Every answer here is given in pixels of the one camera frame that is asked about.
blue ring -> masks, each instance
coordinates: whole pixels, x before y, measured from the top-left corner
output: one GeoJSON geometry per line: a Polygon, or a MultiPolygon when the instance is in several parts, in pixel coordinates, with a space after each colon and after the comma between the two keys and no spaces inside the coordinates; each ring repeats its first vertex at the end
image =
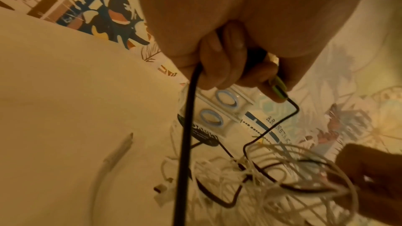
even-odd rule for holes
{"type": "Polygon", "coordinates": [[[202,119],[205,123],[207,123],[207,124],[209,124],[209,125],[211,125],[211,126],[220,127],[220,126],[223,125],[223,119],[222,119],[221,115],[219,115],[218,113],[216,113],[216,112],[213,111],[213,110],[209,110],[209,109],[201,110],[200,116],[201,116],[201,119],[202,119]],[[204,114],[211,114],[211,115],[213,115],[214,117],[216,117],[217,119],[219,119],[219,122],[213,122],[213,121],[210,121],[210,120],[206,119],[206,118],[204,117],[204,114]]]}
{"type": "Polygon", "coordinates": [[[215,97],[216,97],[216,99],[217,99],[221,104],[223,104],[223,105],[226,106],[226,107],[235,109],[235,108],[237,108],[237,107],[239,106],[239,101],[238,101],[238,99],[237,99],[237,96],[235,96],[234,94],[232,94],[232,92],[230,92],[230,91],[228,91],[228,90],[217,90],[217,91],[215,92],[215,97]],[[224,103],[224,102],[221,100],[221,98],[219,97],[219,94],[221,94],[221,93],[226,94],[226,95],[228,95],[230,98],[232,98],[232,99],[234,100],[234,103],[233,103],[233,104],[224,103]]]}

beige surface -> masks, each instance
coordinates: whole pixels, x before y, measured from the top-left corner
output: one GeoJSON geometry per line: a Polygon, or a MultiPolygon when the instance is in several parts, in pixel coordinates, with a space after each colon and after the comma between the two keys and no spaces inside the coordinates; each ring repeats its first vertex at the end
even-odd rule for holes
{"type": "Polygon", "coordinates": [[[0,21],[0,225],[82,225],[102,159],[130,132],[134,155],[162,139],[180,86],[114,42],[2,8],[0,21]]]}

